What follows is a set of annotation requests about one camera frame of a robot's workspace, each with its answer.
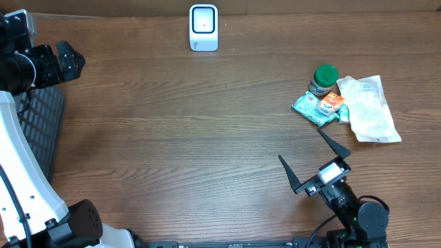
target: green lid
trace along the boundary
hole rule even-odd
[[[314,73],[314,81],[320,87],[332,87],[338,79],[338,71],[332,65],[321,65]]]

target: orange packet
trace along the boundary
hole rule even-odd
[[[345,99],[341,96],[330,92],[327,96],[324,97],[323,100],[321,100],[317,104],[317,110],[324,114],[325,116],[331,116],[333,113],[337,112],[343,104],[345,104]]]

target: wooden table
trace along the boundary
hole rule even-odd
[[[391,207],[391,247],[441,242],[441,14],[220,17],[219,50],[192,52],[187,17],[41,20],[37,44],[67,40],[87,64],[67,100],[52,185],[84,198],[103,222],[146,240],[276,240],[309,236],[331,215],[294,195],[334,157],[291,108],[314,70],[381,75],[401,143],[347,146],[357,195]],[[340,228],[337,220],[327,225]]]

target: white packet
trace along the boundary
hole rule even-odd
[[[351,129],[360,142],[400,142],[391,111],[384,98],[380,76],[355,80],[350,76],[337,80],[349,108]]]

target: bottle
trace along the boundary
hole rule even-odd
[[[332,65],[321,65],[317,68],[311,83],[308,85],[309,91],[316,96],[324,96],[331,91],[338,79],[338,71]]]

